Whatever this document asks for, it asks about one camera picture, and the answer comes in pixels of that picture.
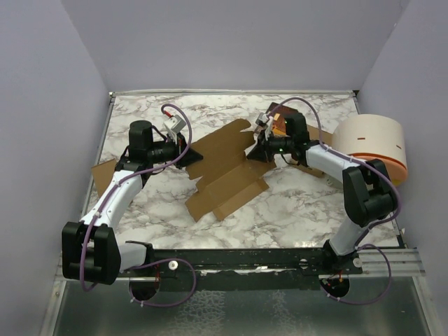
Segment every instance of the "white wall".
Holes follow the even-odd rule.
[[[0,334],[36,335],[109,98],[58,0],[1,5]]]
[[[399,224],[418,246],[448,332],[448,1],[412,0],[360,94],[364,113],[405,130],[409,179]]]
[[[358,90],[408,0],[62,0],[108,88]]]

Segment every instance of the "marble table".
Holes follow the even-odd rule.
[[[289,94],[153,94],[118,96],[108,125],[100,162],[119,158],[127,145],[129,124],[146,119],[162,128],[163,103],[183,109],[192,123],[193,141],[236,118],[252,123],[271,102]],[[301,94],[317,109],[323,129],[333,132],[339,122],[356,115],[354,97],[347,93]],[[316,126],[312,112],[301,102],[289,106],[302,112]],[[115,233],[118,243],[150,242],[156,249],[243,249],[322,246],[344,218],[342,191],[325,179],[287,167],[281,158],[265,175],[269,189],[218,221],[212,213],[197,223],[185,201],[195,192],[195,181],[173,167],[152,176],[134,198]],[[90,208],[98,199],[95,188]],[[398,246],[398,230],[392,223],[375,228],[365,239],[378,246]]]

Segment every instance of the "metal frame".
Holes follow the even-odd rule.
[[[193,94],[202,94],[202,95],[217,95],[217,94],[322,94],[322,93],[353,93],[351,91],[294,91],[294,90],[282,90],[282,91],[273,91],[273,90],[137,90],[137,91],[127,91],[127,92],[110,92],[111,102],[109,104],[108,114],[106,117],[106,124],[103,130],[103,134],[101,135],[101,143],[98,148],[97,156],[95,158],[95,163],[97,164],[100,160],[102,154],[102,148],[104,145],[104,140],[106,137],[106,132],[109,126],[109,120],[111,118],[113,105],[115,102],[115,97],[117,95],[147,95],[147,94],[179,94],[179,95],[193,95]],[[356,108],[359,112],[358,103],[356,101],[356,96],[353,94],[353,99],[355,101]],[[88,204],[90,201],[90,194],[93,187],[93,178],[90,178],[89,186],[87,189],[87,195],[85,197],[85,201],[83,204],[82,214],[84,215],[87,211]],[[403,247],[403,241],[399,244],[400,247]],[[388,259],[391,262],[392,266],[392,275],[393,277],[413,277],[414,283],[416,286],[416,291],[418,293],[424,314],[425,319],[430,326],[431,335],[443,335],[442,334],[442,326],[440,325],[440,321],[437,318],[437,313],[432,301],[431,293],[426,285],[426,280],[424,278],[425,272],[423,265],[421,263],[421,259],[419,257],[419,253],[415,249],[405,249],[405,248],[383,248],[383,252],[387,255]],[[363,264],[363,273],[362,274],[351,274],[349,277],[386,277],[387,276],[387,267],[384,259],[378,254],[376,251],[361,251],[359,253],[359,258]],[[294,269],[274,269],[266,267],[266,265],[253,265],[254,267],[245,267],[245,269],[233,269],[232,273],[235,275],[238,274],[284,274],[287,276],[287,272],[297,272]],[[216,269],[201,269],[199,275],[204,274],[217,274],[223,271]],[[154,281],[155,278],[153,276],[137,276],[135,274],[122,275],[117,278],[117,281]],[[49,305],[47,311],[45,313],[45,318],[43,321],[41,336],[44,335],[52,335],[55,330],[55,325],[57,322],[57,317],[60,311],[60,307],[62,304],[64,289],[68,279],[65,279],[62,275],[62,260],[59,259],[59,265],[57,267],[57,272],[55,275],[55,282],[53,284],[52,295],[50,297]]]

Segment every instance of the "gray floor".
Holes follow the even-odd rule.
[[[347,298],[365,300],[382,291],[386,279],[351,280]],[[172,302],[182,293],[160,293]],[[176,308],[140,308],[130,303],[127,282],[84,293],[69,282],[55,335],[430,335],[412,278],[394,278],[377,304],[349,306],[322,291],[200,291]]]

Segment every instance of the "white knob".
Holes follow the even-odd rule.
[[[179,266],[179,264],[177,263],[177,261],[175,261],[175,260],[172,260],[172,261],[170,261],[169,263],[168,263],[168,268],[171,270],[171,271],[174,271],[174,270],[177,270],[177,267]]]

